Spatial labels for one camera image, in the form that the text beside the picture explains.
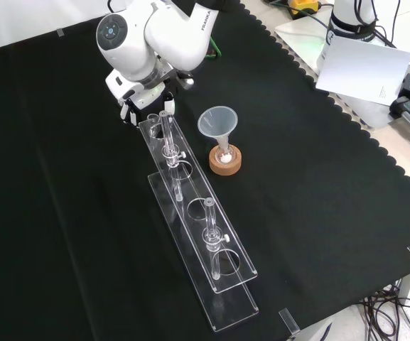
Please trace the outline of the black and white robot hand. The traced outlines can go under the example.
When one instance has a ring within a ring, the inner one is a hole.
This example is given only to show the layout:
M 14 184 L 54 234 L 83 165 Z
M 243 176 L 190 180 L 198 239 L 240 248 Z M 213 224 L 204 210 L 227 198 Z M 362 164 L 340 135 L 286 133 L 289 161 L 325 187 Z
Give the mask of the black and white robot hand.
M 138 126 L 150 114 L 165 110 L 174 115 L 176 103 L 173 93 L 167 89 L 166 82 L 161 81 L 152 89 L 146 89 L 140 82 L 126 80 L 122 74 L 113 69 L 105 79 L 110 92 L 121 107 L 120 117 L 126 124 Z

